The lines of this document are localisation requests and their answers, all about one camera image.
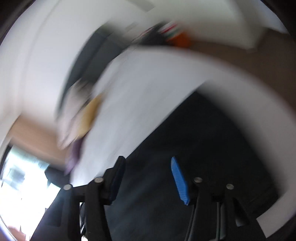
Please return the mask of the black denim pants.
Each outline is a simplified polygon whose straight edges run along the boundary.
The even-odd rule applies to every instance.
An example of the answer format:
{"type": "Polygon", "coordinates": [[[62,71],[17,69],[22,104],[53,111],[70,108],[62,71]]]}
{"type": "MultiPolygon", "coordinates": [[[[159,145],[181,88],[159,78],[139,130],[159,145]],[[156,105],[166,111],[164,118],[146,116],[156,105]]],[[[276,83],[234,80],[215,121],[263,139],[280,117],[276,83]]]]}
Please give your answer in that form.
{"type": "Polygon", "coordinates": [[[240,129],[194,92],[128,156],[106,216],[113,240],[265,240],[257,218],[278,197],[240,129]],[[179,197],[172,157],[195,188],[193,205],[179,197]]]}

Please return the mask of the purple cushion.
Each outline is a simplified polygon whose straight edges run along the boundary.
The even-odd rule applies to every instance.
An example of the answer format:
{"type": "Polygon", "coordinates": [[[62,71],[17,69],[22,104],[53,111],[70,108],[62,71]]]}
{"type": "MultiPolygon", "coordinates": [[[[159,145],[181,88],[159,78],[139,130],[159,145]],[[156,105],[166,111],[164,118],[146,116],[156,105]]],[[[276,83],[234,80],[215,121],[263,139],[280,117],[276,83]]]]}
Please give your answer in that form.
{"type": "Polygon", "coordinates": [[[81,148],[84,138],[79,138],[75,140],[69,147],[66,155],[66,165],[64,175],[69,175],[71,171],[78,164],[81,156],[81,148]]]}

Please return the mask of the yellow cushion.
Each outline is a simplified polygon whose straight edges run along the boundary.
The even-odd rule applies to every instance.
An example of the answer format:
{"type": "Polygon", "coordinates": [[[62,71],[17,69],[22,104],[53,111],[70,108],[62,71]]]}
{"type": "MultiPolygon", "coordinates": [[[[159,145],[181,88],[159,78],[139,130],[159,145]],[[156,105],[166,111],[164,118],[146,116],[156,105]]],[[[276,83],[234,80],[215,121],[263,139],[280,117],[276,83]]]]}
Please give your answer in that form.
{"type": "Polygon", "coordinates": [[[84,137],[92,128],[93,122],[95,121],[97,111],[103,102],[103,94],[97,95],[93,98],[79,116],[79,125],[77,130],[77,138],[84,137]]]}

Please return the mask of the beige curtain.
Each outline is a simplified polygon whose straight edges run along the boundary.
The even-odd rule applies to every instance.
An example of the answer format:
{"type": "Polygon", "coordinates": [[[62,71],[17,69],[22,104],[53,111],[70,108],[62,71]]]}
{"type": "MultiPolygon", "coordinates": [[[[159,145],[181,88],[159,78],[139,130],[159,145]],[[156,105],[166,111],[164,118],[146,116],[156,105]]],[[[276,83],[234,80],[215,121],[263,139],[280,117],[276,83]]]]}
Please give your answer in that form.
{"type": "Polygon", "coordinates": [[[56,134],[31,120],[19,116],[8,132],[10,142],[60,169],[65,168],[66,150],[57,146],[56,134]]]}

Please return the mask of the bed with white sheet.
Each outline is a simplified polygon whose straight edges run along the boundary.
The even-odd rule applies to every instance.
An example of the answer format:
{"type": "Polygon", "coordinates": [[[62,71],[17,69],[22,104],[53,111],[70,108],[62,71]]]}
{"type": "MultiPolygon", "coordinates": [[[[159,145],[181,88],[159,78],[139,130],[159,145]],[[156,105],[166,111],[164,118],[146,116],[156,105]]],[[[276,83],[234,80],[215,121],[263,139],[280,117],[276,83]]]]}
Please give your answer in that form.
{"type": "Polygon", "coordinates": [[[295,113],[255,76],[218,58],[171,47],[130,47],[95,84],[104,94],[71,183],[88,183],[127,156],[193,91],[229,111],[266,158],[283,194],[258,218],[272,235],[295,214],[295,113]]]}

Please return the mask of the folded beige duvet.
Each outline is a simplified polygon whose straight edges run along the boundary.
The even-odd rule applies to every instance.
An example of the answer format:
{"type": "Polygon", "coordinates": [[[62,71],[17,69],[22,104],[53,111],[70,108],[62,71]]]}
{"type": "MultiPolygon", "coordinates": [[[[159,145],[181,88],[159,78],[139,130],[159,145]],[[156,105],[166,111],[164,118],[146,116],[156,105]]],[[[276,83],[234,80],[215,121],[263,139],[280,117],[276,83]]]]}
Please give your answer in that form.
{"type": "Polygon", "coordinates": [[[57,144],[67,148],[78,138],[83,108],[91,100],[93,84],[78,80],[67,91],[57,118],[57,144]]]}

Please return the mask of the black framed window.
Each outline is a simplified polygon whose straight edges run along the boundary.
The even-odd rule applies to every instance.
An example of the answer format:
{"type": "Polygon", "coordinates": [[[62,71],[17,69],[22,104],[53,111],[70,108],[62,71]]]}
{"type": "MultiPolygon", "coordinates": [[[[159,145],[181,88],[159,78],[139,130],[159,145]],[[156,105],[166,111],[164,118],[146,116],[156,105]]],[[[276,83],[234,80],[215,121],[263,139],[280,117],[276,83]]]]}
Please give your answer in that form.
{"type": "Polygon", "coordinates": [[[27,237],[33,235],[60,187],[45,175],[49,164],[12,146],[1,171],[1,218],[27,237]]]}

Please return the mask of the dark grey headboard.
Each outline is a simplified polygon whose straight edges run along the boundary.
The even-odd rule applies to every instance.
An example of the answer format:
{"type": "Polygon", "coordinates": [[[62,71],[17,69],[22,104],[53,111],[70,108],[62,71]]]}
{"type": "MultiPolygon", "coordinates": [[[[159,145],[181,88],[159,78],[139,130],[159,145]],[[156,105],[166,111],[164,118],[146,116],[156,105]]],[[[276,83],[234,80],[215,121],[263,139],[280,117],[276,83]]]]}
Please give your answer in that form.
{"type": "Polygon", "coordinates": [[[129,44],[130,41],[110,25],[102,25],[94,31],[76,57],[67,76],[57,107],[57,116],[60,115],[69,88],[78,80],[95,84],[107,65],[120,55],[129,44]]]}

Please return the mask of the dark bedside table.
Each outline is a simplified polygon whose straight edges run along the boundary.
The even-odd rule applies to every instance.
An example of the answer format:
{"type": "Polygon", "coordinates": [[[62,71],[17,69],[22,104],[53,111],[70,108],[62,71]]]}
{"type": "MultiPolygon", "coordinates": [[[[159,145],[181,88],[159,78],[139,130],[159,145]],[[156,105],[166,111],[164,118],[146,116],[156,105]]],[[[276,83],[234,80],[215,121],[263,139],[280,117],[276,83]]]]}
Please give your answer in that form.
{"type": "Polygon", "coordinates": [[[141,46],[169,46],[164,34],[161,33],[161,28],[165,22],[160,22],[151,28],[144,31],[140,36],[132,40],[132,44],[141,46]]]}

